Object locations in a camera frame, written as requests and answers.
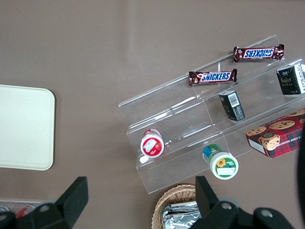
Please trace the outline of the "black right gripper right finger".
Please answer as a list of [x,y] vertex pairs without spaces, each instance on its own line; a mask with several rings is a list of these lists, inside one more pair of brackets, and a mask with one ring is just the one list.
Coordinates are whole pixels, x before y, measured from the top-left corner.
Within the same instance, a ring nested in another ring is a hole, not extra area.
[[230,201],[220,201],[204,176],[195,180],[196,203],[201,218],[193,229],[292,229],[277,210],[256,208],[249,214]]

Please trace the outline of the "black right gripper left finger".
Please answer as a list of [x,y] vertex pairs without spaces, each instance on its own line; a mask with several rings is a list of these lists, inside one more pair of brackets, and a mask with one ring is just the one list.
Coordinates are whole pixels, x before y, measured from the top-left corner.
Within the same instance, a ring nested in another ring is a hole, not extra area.
[[2,229],[71,229],[88,200],[87,177],[77,177],[55,203],[41,204],[19,219],[13,212],[2,212],[0,227]]

